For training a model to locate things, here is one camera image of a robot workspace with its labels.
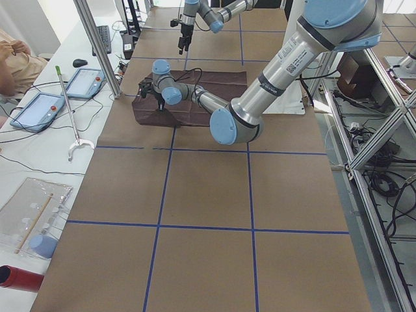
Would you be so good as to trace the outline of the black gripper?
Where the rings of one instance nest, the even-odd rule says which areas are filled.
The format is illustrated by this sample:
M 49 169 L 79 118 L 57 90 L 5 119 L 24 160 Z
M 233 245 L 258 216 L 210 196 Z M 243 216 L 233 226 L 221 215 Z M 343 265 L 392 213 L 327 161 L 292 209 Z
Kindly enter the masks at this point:
M 162 97 L 162 94 L 158 93 L 158 92 L 154 92 L 154 96 L 158 102 L 158 110 L 159 111 L 163 111 L 164 110 L 164 104 L 165 104 L 165 100 Z
M 178 41 L 179 54 L 182 55 L 185 51 L 189 50 L 190 41 L 193 35 L 193 25 L 186 23 L 181 24 L 181 37 Z

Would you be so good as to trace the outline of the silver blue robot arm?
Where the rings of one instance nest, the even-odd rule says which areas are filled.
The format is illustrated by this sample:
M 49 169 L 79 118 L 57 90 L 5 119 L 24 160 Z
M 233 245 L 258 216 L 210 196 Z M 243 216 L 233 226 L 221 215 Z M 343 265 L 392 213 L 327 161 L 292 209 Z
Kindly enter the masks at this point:
M 296 31 L 242 96 L 226 101 L 197 84 L 176 81 L 170 65 L 153 63 L 152 90 L 169 105 L 191 100 L 210 112 L 212 137 L 232 145 L 255 140 L 262 114 L 323 52 L 359 51 L 376 46 L 382 35 L 383 1 L 306 1 Z
M 189 50 L 192 41 L 196 16 L 199 15 L 213 33 L 219 33 L 224 24 L 229 22 L 238 14 L 254 9 L 256 0 L 235 1 L 215 12 L 208 4 L 208 1 L 185 1 L 183 12 L 177 19 L 172 19 L 171 27 L 181 26 L 181 36 L 178 41 L 179 54 Z

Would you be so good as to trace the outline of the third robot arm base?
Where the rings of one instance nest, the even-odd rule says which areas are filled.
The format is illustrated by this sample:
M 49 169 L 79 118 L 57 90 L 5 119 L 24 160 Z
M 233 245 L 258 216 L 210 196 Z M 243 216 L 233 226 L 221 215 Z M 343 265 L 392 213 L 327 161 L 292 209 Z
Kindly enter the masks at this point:
M 404 57 L 385 57 L 389 65 L 386 72 L 391 80 L 405 93 L 411 94 L 413 90 L 404 82 L 404 79 L 415 80 L 415 45 Z

